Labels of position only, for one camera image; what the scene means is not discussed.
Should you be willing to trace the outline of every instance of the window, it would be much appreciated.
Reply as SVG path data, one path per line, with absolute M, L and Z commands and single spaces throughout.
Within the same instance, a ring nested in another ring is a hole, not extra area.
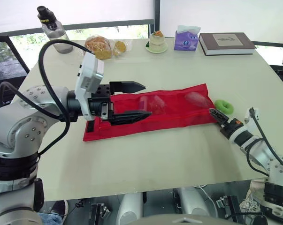
M 101 35 L 107 39 L 148 38 L 148 25 L 67 30 L 66 33 L 70 40 L 86 40 L 92 35 Z M 37 63 L 41 47 L 49 41 L 45 33 L 13 36 L 10 39 L 29 69 Z
M 269 65 L 282 66 L 282 47 L 256 45 L 256 51 Z

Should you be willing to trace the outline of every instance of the black cable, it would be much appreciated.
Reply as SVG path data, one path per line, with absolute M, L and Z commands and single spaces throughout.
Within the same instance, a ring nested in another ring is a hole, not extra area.
M 76 208 L 81 208 L 81 207 L 84 207 L 83 199 L 79 200 L 79 201 L 75 204 L 74 208 L 73 208 L 69 213 L 67 213 L 67 214 L 65 214 L 65 215 L 61 215 L 61 214 L 53 213 L 53 212 L 41 212 L 41 213 L 44 213 L 44 214 L 54 214 L 54 215 L 57 215 L 57 214 L 58 214 L 58 215 L 61 216 L 61 217 L 65 217 L 65 216 L 68 216 L 70 213 L 72 213 Z
M 48 49 L 48 47 L 55 44 L 55 43 L 64 43 L 64 44 L 73 45 L 77 48 L 80 48 L 80 49 L 86 51 L 86 52 L 92 53 L 87 48 L 85 48 L 85 47 L 83 47 L 83 46 L 81 46 L 81 45 L 79 45 L 75 42 L 68 41 L 68 40 L 62 40 L 62 39 L 51 40 L 51 41 L 47 42 L 41 48 L 40 53 L 39 53 L 39 58 L 38 58 L 38 65 L 39 65 L 40 74 L 41 74 L 41 77 L 42 77 L 42 80 L 44 82 L 46 89 L 48 90 L 49 94 L 51 95 L 51 97 L 53 98 L 55 103 L 57 104 L 58 108 L 60 109 L 66 124 L 65 124 L 65 128 L 64 128 L 63 132 L 55 140 L 53 140 L 48 146 L 46 146 L 40 153 L 38 153 L 39 157 L 42 154 L 46 153 L 47 150 L 49 150 L 59 140 L 61 140 L 67 134 L 69 127 L 70 127 L 69 114 L 68 114 L 67 110 L 65 109 L 65 107 L 63 106 L 63 104 L 61 103 L 61 101 L 59 100 L 59 98 L 57 97 L 57 95 L 55 94 L 50 82 L 48 81 L 48 78 L 46 76 L 46 72 L 45 72 L 45 69 L 44 69 L 44 62 L 43 62 L 44 54 L 45 54 L 46 50 Z
M 46 111 L 45 109 L 41 108 L 40 106 L 38 106 L 37 104 L 33 103 L 31 100 L 29 100 L 26 96 L 24 96 L 19 90 L 17 90 L 16 87 L 14 87 L 11 83 L 3 81 L 2 83 L 0 83 L 0 107 L 2 107 L 3 104 L 3 93 L 5 91 L 5 88 L 9 88 L 15 95 L 17 95 L 20 99 L 22 99 L 23 101 L 25 101 L 27 104 L 29 104 L 30 106 L 32 106 L 33 108 L 37 109 L 38 111 L 40 111 L 41 113 L 54 118 L 56 120 L 59 119 L 59 116 L 54 115 L 48 111 Z
M 231 217 L 235 216 L 242 216 L 242 215 L 261 215 L 263 216 L 263 212 L 237 212 L 227 216 L 225 219 L 230 219 Z
M 275 151 L 273 150 L 272 146 L 269 144 L 267 137 L 265 136 L 265 134 L 263 133 L 256 117 L 255 117 L 255 111 L 253 109 L 253 107 L 250 109 L 250 116 L 253 118 L 262 138 L 264 139 L 265 144 L 267 145 L 268 149 L 272 152 L 272 154 L 275 156 L 275 158 L 279 161 L 279 163 L 281 163 L 281 165 L 283 165 L 283 161 L 280 159 L 280 157 L 275 153 Z
M 268 176 L 268 174 L 266 172 L 263 172 L 259 169 L 256 169 L 252 164 L 251 164 L 251 161 L 250 161 L 250 150 L 252 149 L 252 147 L 254 146 L 254 144 L 256 144 L 257 142 L 260 142 L 260 141 L 264 141 L 263 138 L 259 138 L 259 139 L 256 139 L 254 140 L 250 145 L 248 145 L 247 147 L 245 147 L 245 151 L 246 151 L 246 161 L 248 162 L 249 166 L 256 172 L 259 172 L 259 173 L 262 173 L 263 175 L 266 175 Z

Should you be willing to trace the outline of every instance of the small plate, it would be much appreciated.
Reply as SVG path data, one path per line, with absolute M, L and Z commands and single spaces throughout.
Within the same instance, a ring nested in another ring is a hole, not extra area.
M 149 47 L 146 47 L 146 46 L 145 46 L 145 48 L 146 48 L 146 50 L 148 50 L 151 53 L 163 53 L 163 52 L 165 52 L 168 49 L 168 44 L 167 43 L 165 43 L 165 46 L 166 46 L 165 49 L 163 49 L 161 51 L 158 51 L 158 52 L 157 51 L 152 51 L 152 50 L 149 49 Z

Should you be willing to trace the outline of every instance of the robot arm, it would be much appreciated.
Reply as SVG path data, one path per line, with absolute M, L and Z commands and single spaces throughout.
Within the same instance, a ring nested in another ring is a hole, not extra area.
M 86 120 L 100 117 L 116 125 L 133 123 L 151 115 L 145 111 L 115 114 L 111 95 L 133 93 L 145 87 L 136 82 L 100 85 L 102 78 L 103 62 L 86 52 L 76 89 L 53 87 L 71 122 L 78 116 Z M 44 110 L 61 114 L 45 86 L 30 88 L 23 95 Z M 35 213 L 44 200 L 42 180 L 37 179 L 38 150 L 44 135 L 56 122 L 59 120 L 39 112 L 22 99 L 0 108 L 0 224 L 41 224 Z
M 216 109 L 209 109 L 210 114 L 221 126 L 221 133 L 230 142 L 237 144 L 241 151 L 266 170 L 264 201 L 260 209 L 268 217 L 283 223 L 283 165 L 271 152 L 266 142 L 252 135 L 241 121 L 229 118 Z

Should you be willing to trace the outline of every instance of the bread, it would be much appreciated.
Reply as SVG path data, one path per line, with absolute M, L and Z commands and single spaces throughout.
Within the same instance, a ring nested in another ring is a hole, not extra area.
M 114 49 L 113 49 L 113 54 L 115 56 L 119 55 L 120 53 L 124 53 L 127 50 L 126 45 L 122 41 L 117 41 L 115 43 Z
M 85 42 L 85 47 L 92 51 L 99 60 L 106 60 L 112 57 L 110 43 L 102 36 L 87 39 Z

